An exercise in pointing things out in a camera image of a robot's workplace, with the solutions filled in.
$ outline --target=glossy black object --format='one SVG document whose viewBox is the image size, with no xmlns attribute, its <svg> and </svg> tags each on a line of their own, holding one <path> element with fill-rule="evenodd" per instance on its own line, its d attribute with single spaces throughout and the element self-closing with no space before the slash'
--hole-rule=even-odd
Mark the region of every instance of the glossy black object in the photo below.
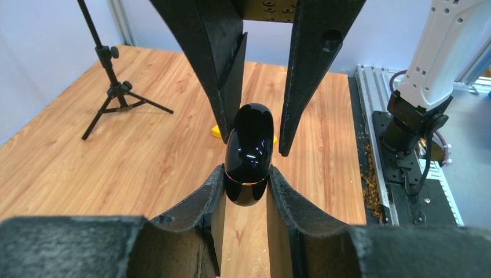
<svg viewBox="0 0 491 278">
<path fill-rule="evenodd" d="M 273 156 L 273 116 L 258 103 L 242 106 L 234 118 L 225 155 L 224 186 L 239 206 L 255 204 L 264 194 Z"/>
</svg>

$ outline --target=tripod leg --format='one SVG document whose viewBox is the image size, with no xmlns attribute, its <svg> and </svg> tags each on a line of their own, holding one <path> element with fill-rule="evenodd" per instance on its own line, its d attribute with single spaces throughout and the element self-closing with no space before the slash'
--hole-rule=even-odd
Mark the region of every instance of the tripod leg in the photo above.
<svg viewBox="0 0 491 278">
<path fill-rule="evenodd" d="M 129 105 L 129 106 L 131 106 L 131 108 L 133 109 L 133 108 L 138 107 L 138 106 L 140 106 L 140 105 L 144 105 L 145 103 L 146 103 L 146 102 L 145 102 L 144 100 L 140 100 L 139 102 L 134 103 L 134 104 L 131 104 L 131 105 Z"/>
<path fill-rule="evenodd" d="M 103 105 L 101 106 L 101 109 L 99 109 L 99 111 L 97 111 L 96 116 L 94 117 L 94 119 L 90 123 L 89 127 L 87 128 L 87 130 L 83 134 L 82 140 L 86 140 L 89 137 L 89 134 L 94 129 L 94 126 L 96 126 L 96 123 L 100 119 L 100 117 L 102 116 L 102 114 L 104 114 L 104 111 L 105 111 L 106 107 L 109 105 L 109 103 L 111 102 L 111 100 L 112 100 L 112 98 L 110 96 L 108 96 L 106 98 L 106 100 L 104 101 Z"/>
<path fill-rule="evenodd" d="M 118 96 L 118 101 L 119 101 L 121 108 L 128 107 L 128 103 L 126 103 L 126 100 L 124 99 L 123 95 Z"/>
<path fill-rule="evenodd" d="M 130 96 L 132 96 L 134 98 L 137 98 L 137 99 L 139 99 L 139 100 L 141 100 L 141 101 L 143 101 L 145 103 L 151 104 L 151 105 L 153 105 L 153 106 L 155 106 L 157 108 L 160 108 L 160 109 L 162 109 L 162 110 L 164 110 L 164 111 L 166 111 L 166 112 L 168 112 L 170 114 L 173 114 L 174 113 L 174 111 L 172 111 L 171 109 L 169 109 L 167 107 L 164 107 L 164 106 L 162 106 L 162 105 L 160 105 L 158 103 L 154 103 L 153 101 L 151 101 L 151 100 L 149 100 L 147 98 L 144 98 L 142 96 L 139 96 L 139 95 L 137 95 L 137 94 L 135 94 L 133 92 L 128 92 L 128 95 L 130 95 Z"/>
</svg>

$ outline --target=debris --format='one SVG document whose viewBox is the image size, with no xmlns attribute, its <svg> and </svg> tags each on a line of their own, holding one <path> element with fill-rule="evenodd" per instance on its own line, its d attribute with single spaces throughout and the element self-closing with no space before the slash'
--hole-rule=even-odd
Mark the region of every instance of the debris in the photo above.
<svg viewBox="0 0 491 278">
<path fill-rule="evenodd" d="M 375 168 L 373 166 L 373 158 L 370 143 L 366 143 L 365 154 L 368 157 L 369 170 L 362 171 L 360 169 L 360 175 L 365 185 L 363 188 L 363 199 L 365 201 L 365 208 L 372 211 L 374 217 L 380 217 L 380 196 L 377 190 L 377 179 L 375 177 Z"/>
</svg>

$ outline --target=cable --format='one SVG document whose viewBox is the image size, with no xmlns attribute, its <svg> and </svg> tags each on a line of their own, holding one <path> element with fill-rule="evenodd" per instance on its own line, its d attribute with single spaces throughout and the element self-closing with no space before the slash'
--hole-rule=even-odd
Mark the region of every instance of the cable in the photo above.
<svg viewBox="0 0 491 278">
<path fill-rule="evenodd" d="M 403 71 L 400 71 L 400 72 L 396 72 L 389 80 L 389 88 L 390 88 L 390 92 L 391 93 L 394 93 L 395 92 L 395 89 L 394 89 L 394 80 L 396 77 L 398 77 L 399 75 L 403 75 L 403 74 L 406 74 L 407 69 L 403 70 Z"/>
<path fill-rule="evenodd" d="M 423 188 L 423 184 L 426 180 L 426 177 L 428 176 L 428 172 L 430 171 L 430 166 L 431 166 L 431 148 L 433 147 L 433 131 L 429 132 L 426 135 L 426 142 L 428 144 L 428 147 L 426 148 L 426 163 L 424 165 L 424 170 L 423 174 L 421 175 L 421 178 L 419 178 L 419 181 L 416 185 L 415 188 L 410 188 L 409 186 L 409 176 L 405 174 L 405 188 L 406 188 L 406 193 L 412 196 L 417 195 L 421 189 Z"/>
<path fill-rule="evenodd" d="M 412 196 L 416 196 L 416 194 L 412 194 L 411 189 L 409 187 L 409 173 L 407 168 L 402 168 L 402 176 L 404 177 L 404 187 L 406 188 L 406 193 Z M 426 215 L 424 215 L 423 210 L 421 209 L 421 204 L 419 203 L 418 198 L 409 198 L 409 202 L 411 203 L 409 209 L 411 211 L 414 224 L 425 224 L 426 223 Z"/>
<path fill-rule="evenodd" d="M 437 130 L 435 131 L 435 135 L 438 137 L 438 139 L 440 139 L 440 142 L 442 142 L 442 147 L 444 149 L 444 161 L 442 162 L 443 165 L 447 165 L 447 164 L 452 164 L 452 160 L 449 159 L 450 157 L 450 154 L 449 154 L 449 151 L 448 149 L 450 148 L 450 145 L 446 143 L 443 135 Z"/>
</svg>

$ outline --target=white wall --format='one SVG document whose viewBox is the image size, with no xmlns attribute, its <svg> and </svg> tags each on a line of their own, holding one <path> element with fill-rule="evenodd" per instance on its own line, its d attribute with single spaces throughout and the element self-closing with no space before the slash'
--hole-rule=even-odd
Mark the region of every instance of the white wall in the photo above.
<svg viewBox="0 0 491 278">
<path fill-rule="evenodd" d="M 121 0 L 135 44 L 181 51 L 148 0 Z M 367 0 L 330 71 L 352 74 L 357 64 L 403 69 L 409 66 L 423 31 L 429 0 Z M 246 21 L 246 60 L 288 64 L 292 24 Z"/>
<path fill-rule="evenodd" d="M 102 43 L 121 43 L 108 0 L 86 2 Z M 76 0 L 0 0 L 0 145 L 96 60 Z"/>
</svg>

